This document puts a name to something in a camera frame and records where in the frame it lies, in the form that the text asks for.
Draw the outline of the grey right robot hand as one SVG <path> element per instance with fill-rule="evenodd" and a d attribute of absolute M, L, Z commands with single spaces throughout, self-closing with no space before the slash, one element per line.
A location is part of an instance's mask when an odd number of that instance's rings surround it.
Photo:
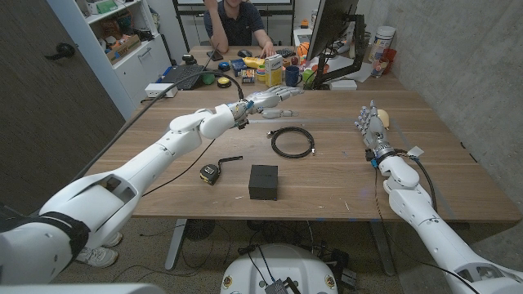
<path fill-rule="evenodd" d="M 367 146 L 366 159 L 374 161 L 377 165 L 389 156 L 396 154 L 387 139 L 387 129 L 390 125 L 388 113 L 378 109 L 374 100 L 370 106 L 362 107 L 355 126 L 363 136 L 363 142 Z"/>

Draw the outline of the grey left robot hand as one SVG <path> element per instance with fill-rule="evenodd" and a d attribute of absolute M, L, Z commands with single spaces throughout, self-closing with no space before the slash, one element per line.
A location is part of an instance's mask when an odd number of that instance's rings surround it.
<path fill-rule="evenodd" d="M 266 91 L 256 91 L 238 102 L 228 104 L 228 107 L 233 114 L 235 127 L 243 129 L 248 124 L 249 114 L 261 114 L 266 119 L 298 116 L 297 111 L 276 109 L 275 106 L 304 92 L 298 87 L 274 86 Z"/>

